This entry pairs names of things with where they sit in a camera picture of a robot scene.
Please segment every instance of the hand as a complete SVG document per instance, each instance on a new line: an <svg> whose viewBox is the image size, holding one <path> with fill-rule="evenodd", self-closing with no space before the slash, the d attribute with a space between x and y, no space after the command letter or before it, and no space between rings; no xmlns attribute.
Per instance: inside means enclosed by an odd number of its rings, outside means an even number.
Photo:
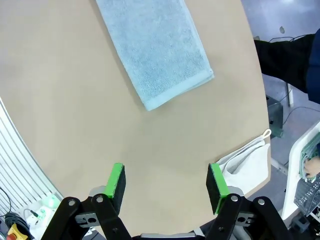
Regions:
<svg viewBox="0 0 320 240"><path fill-rule="evenodd" d="M305 161L304 171L307 173L307 178L313 178L320 173L320 157L315 156Z"/></svg>

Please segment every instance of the screw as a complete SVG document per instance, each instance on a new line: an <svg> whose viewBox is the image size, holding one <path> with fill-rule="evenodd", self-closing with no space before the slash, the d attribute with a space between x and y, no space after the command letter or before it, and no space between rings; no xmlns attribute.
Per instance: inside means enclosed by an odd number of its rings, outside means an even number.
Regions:
<svg viewBox="0 0 320 240"><path fill-rule="evenodd" d="M75 205L75 204L76 204L76 201L75 201L75 200L71 199L71 200L69 201L69 206L73 206L73 205Z"/></svg>
<svg viewBox="0 0 320 240"><path fill-rule="evenodd" d="M264 201L263 199L259 199L259 200L258 200L258 204L260 204L260 205L265 205L265 201Z"/></svg>
<svg viewBox="0 0 320 240"><path fill-rule="evenodd" d="M233 195L231 196L231 200L234 202L238 202L238 197Z"/></svg>
<svg viewBox="0 0 320 240"><path fill-rule="evenodd" d="M102 196L98 196L96 199L95 199L98 203L101 203L104 201L104 198Z"/></svg>

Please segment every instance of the folded blue towel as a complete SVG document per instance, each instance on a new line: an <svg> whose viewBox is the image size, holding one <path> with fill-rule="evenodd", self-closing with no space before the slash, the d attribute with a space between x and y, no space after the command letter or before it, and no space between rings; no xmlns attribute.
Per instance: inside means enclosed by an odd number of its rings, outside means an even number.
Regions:
<svg viewBox="0 0 320 240"><path fill-rule="evenodd" d="M184 0L96 2L148 111L214 77Z"/></svg>

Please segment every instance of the white slatted surface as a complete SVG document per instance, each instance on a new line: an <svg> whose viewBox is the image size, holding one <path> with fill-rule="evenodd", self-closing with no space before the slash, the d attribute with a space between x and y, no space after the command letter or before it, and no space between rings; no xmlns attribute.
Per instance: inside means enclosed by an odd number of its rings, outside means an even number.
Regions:
<svg viewBox="0 0 320 240"><path fill-rule="evenodd" d="M28 150L0 99L0 187L16 211L40 199L61 196ZM0 215L9 210L8 197L0 191Z"/></svg>

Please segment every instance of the tabletop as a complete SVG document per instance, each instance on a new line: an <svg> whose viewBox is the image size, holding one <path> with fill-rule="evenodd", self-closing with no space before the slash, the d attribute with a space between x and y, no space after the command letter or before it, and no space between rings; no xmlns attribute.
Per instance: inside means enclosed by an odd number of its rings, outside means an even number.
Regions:
<svg viewBox="0 0 320 240"><path fill-rule="evenodd" d="M0 4L0 96L16 128L65 197L84 200L124 163L120 217L132 235L191 231L212 219L208 164L269 127L241 1L186 4L215 78L152 111L94 0Z"/></svg>

